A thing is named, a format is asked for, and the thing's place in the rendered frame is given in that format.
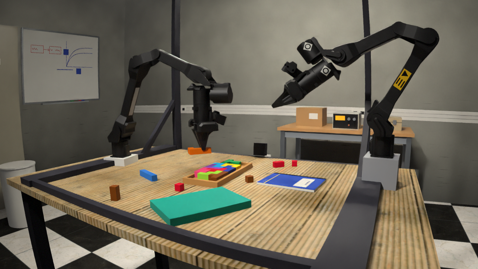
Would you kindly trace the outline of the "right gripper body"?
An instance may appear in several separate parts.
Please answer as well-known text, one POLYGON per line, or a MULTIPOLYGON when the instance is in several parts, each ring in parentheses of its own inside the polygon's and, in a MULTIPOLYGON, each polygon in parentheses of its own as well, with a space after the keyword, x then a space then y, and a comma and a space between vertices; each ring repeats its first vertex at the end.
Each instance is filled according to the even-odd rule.
POLYGON ((218 131, 218 124, 215 121, 209 121, 209 111, 212 107, 209 104, 193 104, 193 119, 190 119, 189 127, 197 129, 198 132, 218 131), (195 124, 194 124, 195 123, 195 124))

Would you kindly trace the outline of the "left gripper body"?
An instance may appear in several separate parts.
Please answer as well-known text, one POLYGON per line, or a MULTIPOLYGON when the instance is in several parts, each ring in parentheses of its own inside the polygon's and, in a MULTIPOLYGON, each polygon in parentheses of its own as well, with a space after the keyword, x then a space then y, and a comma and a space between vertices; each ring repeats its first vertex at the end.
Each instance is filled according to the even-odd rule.
POLYGON ((312 69, 309 69, 305 72, 305 75, 303 75, 302 78, 300 78, 300 80, 296 81, 296 80, 290 79, 286 83, 286 85, 288 86, 288 90, 293 95, 293 97, 297 99, 298 102, 300 102, 300 100, 303 99, 306 96, 306 94, 309 94, 315 88, 320 86, 321 82, 318 79, 318 77, 315 75, 315 73, 312 71, 312 69), (305 93, 305 96, 304 96, 304 93, 305 93))

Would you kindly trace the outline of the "pink puzzle piece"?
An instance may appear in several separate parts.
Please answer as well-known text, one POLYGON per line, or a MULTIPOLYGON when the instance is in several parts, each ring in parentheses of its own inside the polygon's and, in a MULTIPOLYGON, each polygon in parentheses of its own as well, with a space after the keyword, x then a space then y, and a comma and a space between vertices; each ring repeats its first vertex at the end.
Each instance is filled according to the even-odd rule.
POLYGON ((200 172, 206 173, 206 172, 210 171, 210 170, 207 170, 207 169, 208 169, 208 167, 202 167, 201 169, 194 171, 195 177, 198 177, 198 173, 200 173, 200 172))

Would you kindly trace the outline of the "blue notebook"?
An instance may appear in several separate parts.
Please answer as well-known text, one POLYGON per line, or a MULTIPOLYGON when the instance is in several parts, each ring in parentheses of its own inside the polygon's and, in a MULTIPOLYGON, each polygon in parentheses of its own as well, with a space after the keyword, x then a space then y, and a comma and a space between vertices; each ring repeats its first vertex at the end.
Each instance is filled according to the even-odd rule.
POLYGON ((273 173, 257 182, 258 185, 273 186, 278 188, 299 191, 315 192, 326 182, 325 178, 273 173))

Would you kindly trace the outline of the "teal flat rectangular slab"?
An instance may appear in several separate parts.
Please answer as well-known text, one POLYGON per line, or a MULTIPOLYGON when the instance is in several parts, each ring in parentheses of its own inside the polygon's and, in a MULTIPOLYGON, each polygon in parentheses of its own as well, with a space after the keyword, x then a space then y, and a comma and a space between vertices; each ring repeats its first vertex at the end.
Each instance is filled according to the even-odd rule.
POLYGON ((251 200, 224 187, 150 200, 168 225, 178 226, 251 208, 251 200))

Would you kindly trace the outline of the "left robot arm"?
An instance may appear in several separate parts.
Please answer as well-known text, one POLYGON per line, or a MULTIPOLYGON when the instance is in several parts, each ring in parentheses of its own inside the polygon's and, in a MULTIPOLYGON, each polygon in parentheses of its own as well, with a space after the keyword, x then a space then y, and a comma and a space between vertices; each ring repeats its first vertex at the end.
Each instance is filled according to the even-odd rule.
POLYGON ((342 44, 333 49, 323 49, 315 37, 303 41, 297 47, 297 51, 307 64, 316 64, 311 69, 323 84, 333 76, 339 80, 341 70, 337 70, 333 63, 342 68, 348 67, 363 56, 364 53, 372 51, 397 38, 414 44, 414 47, 411 56, 385 97, 380 102, 375 99, 372 108, 367 111, 369 112, 367 115, 367 124, 374 132, 370 140, 370 157, 393 158, 395 135, 392 134, 394 126, 388 120, 389 116, 393 110, 393 106, 401 96, 417 68, 437 46, 440 39, 437 31, 432 28, 421 28, 396 21, 392 25, 359 41, 342 44), (328 63, 324 57, 332 60, 333 63, 328 63))

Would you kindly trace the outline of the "yellow u-shaped puzzle piece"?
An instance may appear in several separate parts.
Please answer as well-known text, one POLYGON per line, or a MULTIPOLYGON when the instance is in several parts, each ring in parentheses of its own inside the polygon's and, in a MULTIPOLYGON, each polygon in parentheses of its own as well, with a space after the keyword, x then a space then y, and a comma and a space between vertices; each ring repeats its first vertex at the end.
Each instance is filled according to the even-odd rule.
POLYGON ((222 164, 222 166, 227 166, 227 165, 231 165, 231 167, 236 167, 236 170, 241 168, 241 165, 238 165, 238 164, 222 164))

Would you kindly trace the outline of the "wooden puzzle board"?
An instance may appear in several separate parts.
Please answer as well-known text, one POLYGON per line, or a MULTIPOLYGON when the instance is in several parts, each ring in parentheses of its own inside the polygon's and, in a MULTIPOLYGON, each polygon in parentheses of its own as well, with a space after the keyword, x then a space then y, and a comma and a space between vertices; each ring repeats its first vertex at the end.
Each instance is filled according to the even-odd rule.
POLYGON ((230 182, 232 179, 243 174, 244 172, 250 170, 252 167, 253 167, 252 163, 241 162, 241 168, 217 180, 216 182, 205 180, 205 179, 198 179, 197 177, 195 177, 195 173, 192 173, 188 176, 183 177, 183 183, 189 184, 189 185, 218 188, 225 185, 227 182, 230 182))

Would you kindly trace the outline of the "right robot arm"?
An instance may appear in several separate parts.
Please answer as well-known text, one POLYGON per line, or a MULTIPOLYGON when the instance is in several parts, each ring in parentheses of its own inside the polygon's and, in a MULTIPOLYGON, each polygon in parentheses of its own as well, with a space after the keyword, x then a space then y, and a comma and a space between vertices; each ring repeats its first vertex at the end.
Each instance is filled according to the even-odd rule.
POLYGON ((203 85, 191 84, 187 88, 187 90, 193 90, 193 104, 206 104, 210 101, 213 101, 213 103, 232 103, 233 93, 230 83, 217 84, 209 68, 190 64, 157 48, 139 56, 133 56, 129 61, 128 72, 130 78, 121 114, 116 119, 112 132, 107 137, 109 142, 112 142, 112 155, 110 157, 124 158, 131 155, 128 140, 135 132, 136 121, 133 120, 133 113, 141 83, 150 68, 159 62, 181 71, 193 83, 203 85), (205 86, 211 86, 211 88, 206 89, 205 86))

